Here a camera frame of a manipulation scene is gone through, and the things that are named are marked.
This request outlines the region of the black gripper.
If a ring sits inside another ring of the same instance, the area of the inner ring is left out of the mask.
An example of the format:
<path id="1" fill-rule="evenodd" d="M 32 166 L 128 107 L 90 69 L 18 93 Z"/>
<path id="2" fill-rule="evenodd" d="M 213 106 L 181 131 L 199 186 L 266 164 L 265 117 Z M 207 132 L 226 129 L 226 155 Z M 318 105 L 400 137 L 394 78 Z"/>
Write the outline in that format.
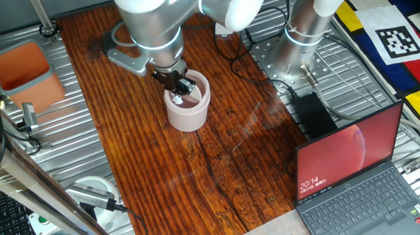
<path id="1" fill-rule="evenodd" d="M 182 96 L 184 94 L 190 94 L 196 87 L 196 82 L 190 78 L 184 78 L 177 71 L 162 72 L 159 69 L 155 69 L 152 77 L 160 82 L 163 87 L 168 90 L 174 96 Z"/>

